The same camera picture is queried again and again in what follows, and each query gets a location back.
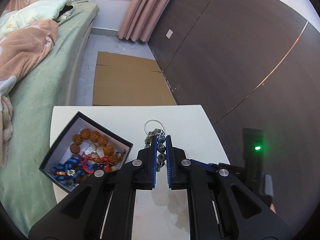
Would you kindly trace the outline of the white wall switch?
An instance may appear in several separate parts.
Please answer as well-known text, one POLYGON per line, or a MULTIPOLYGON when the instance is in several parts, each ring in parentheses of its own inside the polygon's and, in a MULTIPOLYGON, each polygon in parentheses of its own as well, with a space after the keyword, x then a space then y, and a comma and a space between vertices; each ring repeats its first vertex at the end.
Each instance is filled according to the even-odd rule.
POLYGON ((166 34, 167 39, 170 39, 172 34, 173 34, 173 31, 169 29, 167 34, 166 34))

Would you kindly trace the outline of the black jewelry box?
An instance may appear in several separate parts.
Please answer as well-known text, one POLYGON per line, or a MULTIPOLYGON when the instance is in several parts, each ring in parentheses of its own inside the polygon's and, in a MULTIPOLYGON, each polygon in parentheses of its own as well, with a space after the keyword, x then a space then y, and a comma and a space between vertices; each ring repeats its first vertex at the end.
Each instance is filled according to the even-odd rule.
POLYGON ((69 193, 96 170, 120 169, 132 147, 133 143, 78 112, 53 143, 40 171, 69 193))

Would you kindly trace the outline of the pink duck fleece blanket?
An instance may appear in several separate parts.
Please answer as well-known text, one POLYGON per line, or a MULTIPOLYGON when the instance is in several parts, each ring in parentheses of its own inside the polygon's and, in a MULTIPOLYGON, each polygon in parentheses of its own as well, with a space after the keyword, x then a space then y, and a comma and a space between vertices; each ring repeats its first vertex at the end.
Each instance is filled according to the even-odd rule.
POLYGON ((13 133, 9 93, 49 54, 57 36, 58 23, 41 20, 1 38, 1 167, 7 164, 13 133))

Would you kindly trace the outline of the right pink curtain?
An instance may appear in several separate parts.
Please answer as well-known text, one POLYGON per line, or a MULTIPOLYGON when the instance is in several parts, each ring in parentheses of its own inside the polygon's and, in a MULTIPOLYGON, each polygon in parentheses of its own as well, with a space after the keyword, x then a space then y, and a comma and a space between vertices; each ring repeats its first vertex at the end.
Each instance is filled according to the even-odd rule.
POLYGON ((148 42, 170 0, 132 0, 118 31, 120 39, 148 42))

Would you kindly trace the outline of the pale green pillow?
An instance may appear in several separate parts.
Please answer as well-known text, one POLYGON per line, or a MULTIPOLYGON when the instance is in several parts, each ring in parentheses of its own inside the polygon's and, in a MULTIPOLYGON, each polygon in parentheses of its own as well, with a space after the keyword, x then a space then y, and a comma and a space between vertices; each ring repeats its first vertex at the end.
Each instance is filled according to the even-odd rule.
POLYGON ((23 9, 1 16, 1 38, 36 21, 60 21, 73 10, 74 0, 39 0, 23 9))

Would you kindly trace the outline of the dark brown wardrobe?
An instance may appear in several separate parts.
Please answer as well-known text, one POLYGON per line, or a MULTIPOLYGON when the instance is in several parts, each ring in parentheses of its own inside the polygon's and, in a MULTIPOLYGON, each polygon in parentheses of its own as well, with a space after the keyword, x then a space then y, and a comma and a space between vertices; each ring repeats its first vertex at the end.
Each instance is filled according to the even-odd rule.
POLYGON ((244 163, 242 129, 263 131, 276 211, 298 232, 319 204, 319 32, 279 0, 171 0, 149 46, 231 164, 244 163))

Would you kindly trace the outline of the flat brown cardboard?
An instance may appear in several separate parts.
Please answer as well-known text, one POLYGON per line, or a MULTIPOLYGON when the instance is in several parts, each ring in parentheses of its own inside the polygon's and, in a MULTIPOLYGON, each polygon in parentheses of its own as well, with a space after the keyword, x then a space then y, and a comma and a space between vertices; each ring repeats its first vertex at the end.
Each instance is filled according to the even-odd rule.
POLYGON ((92 104, 171 106, 176 101, 155 60, 100 51, 92 104))

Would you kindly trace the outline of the silver bangle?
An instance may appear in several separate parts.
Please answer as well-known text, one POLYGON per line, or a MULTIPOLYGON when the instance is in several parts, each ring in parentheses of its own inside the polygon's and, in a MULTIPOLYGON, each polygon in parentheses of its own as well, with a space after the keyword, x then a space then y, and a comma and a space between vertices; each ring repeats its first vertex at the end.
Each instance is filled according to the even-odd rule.
POLYGON ((146 133, 146 135, 149 135, 153 131, 156 131, 157 134, 165 134, 166 128, 161 121, 150 119, 144 124, 144 132, 146 133))

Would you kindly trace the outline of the green sheet bed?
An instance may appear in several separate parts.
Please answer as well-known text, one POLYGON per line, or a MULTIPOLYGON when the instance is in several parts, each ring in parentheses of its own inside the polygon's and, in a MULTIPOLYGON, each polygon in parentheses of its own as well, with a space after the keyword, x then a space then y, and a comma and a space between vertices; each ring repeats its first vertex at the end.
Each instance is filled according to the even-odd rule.
POLYGON ((49 151, 54 106, 74 102, 78 70, 98 12, 94 2, 75 2, 71 15, 59 23, 51 52, 9 94, 13 134, 1 168, 1 204, 25 236, 56 204, 52 182, 39 167, 49 151))

